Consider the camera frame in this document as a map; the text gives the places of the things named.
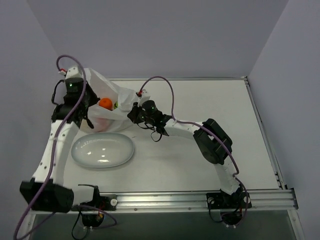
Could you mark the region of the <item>white plastic bag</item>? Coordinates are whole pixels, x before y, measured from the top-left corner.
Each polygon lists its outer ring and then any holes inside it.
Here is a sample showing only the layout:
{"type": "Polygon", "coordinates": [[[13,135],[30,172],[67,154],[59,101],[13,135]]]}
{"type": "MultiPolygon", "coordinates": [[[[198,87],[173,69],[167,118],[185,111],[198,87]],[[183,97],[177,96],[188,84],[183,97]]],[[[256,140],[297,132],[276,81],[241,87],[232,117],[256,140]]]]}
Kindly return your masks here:
{"type": "Polygon", "coordinates": [[[86,68],[85,73],[88,85],[100,100],[88,109],[93,128],[83,120],[80,130],[86,133],[120,132],[132,126],[127,115],[138,101],[136,91],[117,85],[91,68],[86,68]]]}

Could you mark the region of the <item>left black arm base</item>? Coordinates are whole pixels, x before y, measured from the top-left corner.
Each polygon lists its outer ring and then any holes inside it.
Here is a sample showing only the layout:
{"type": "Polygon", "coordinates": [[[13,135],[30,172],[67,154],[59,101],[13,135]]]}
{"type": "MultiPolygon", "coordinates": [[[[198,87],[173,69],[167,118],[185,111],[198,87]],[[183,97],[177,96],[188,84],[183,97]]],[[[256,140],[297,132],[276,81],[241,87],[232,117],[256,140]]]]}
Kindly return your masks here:
{"type": "Polygon", "coordinates": [[[92,229],[110,228],[117,225],[117,220],[106,214],[107,211],[117,209],[118,196],[116,194],[107,194],[105,196],[96,196],[90,202],[74,204],[72,211],[80,212],[82,224],[92,229]]]}

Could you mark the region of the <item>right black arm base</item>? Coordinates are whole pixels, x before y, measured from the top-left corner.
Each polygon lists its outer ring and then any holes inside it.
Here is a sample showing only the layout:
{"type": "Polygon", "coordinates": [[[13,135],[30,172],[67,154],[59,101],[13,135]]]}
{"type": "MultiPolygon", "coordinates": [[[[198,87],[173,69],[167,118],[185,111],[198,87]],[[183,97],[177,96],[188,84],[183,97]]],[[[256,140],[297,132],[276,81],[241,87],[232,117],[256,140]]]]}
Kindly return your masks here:
{"type": "Polygon", "coordinates": [[[206,204],[210,219],[215,223],[223,223],[226,227],[236,228],[246,216],[248,209],[252,208],[250,195],[245,192],[228,195],[222,191],[208,192],[206,204]],[[213,210],[220,210],[220,218],[215,219],[213,210]]]}

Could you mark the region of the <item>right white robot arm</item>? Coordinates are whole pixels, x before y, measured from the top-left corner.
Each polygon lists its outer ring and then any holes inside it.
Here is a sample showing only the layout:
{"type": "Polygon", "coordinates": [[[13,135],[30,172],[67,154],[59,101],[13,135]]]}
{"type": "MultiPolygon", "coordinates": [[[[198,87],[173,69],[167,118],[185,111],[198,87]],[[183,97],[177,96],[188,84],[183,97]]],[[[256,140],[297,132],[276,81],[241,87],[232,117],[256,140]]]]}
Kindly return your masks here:
{"type": "Polygon", "coordinates": [[[178,120],[158,110],[153,100],[142,105],[135,102],[127,117],[134,124],[145,123],[162,136],[194,140],[202,156],[215,167],[223,203],[232,207],[240,201],[244,187],[236,177],[240,171],[232,156],[233,142],[214,119],[203,122],[178,120]]]}

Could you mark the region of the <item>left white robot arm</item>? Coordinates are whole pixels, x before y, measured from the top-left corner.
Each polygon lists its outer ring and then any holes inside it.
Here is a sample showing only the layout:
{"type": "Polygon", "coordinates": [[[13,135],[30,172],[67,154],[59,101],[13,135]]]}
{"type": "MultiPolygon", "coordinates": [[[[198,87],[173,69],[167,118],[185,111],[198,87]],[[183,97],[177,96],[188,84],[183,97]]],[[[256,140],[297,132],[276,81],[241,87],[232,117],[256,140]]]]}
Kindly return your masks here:
{"type": "Polygon", "coordinates": [[[68,213],[73,207],[84,204],[95,210],[101,197],[97,186],[78,183],[64,186],[64,172],[74,138],[82,121],[88,121],[88,109],[99,98],[81,77],[64,80],[66,95],[51,116],[51,130],[42,159],[29,181],[20,185],[20,193],[31,210],[68,213]]]}

